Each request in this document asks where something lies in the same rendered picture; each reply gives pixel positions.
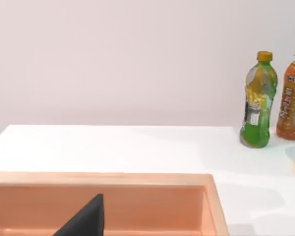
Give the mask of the green bottle with yellow cap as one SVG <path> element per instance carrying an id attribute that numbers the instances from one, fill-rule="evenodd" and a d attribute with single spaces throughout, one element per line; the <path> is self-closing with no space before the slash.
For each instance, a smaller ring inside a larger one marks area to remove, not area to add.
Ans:
<path id="1" fill-rule="evenodd" d="M 264 148 L 270 139 L 270 114 L 277 91 L 277 73 L 271 66 L 273 54 L 257 53 L 257 64 L 245 78 L 245 113 L 240 141 L 250 148 Z"/>

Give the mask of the shallow salmon-coloured box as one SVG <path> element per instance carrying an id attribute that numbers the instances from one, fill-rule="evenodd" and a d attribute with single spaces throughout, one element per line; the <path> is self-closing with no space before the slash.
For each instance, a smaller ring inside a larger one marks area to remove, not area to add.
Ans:
<path id="1" fill-rule="evenodd" d="M 230 236 L 210 174 L 0 172 L 0 236 L 52 236 L 96 195 L 104 236 Z"/>

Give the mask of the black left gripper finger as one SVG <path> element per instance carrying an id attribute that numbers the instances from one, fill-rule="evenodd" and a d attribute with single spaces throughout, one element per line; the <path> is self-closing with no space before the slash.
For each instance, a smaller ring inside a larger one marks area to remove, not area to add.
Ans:
<path id="1" fill-rule="evenodd" d="M 104 198 L 97 194 L 53 236 L 104 236 Z"/>

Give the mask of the orange bottle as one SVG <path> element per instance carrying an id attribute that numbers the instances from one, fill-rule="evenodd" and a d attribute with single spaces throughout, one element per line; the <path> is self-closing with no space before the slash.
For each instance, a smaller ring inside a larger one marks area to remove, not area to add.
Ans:
<path id="1" fill-rule="evenodd" d="M 276 134 L 286 140 L 295 140 L 295 60 L 288 66 L 284 74 Z"/>

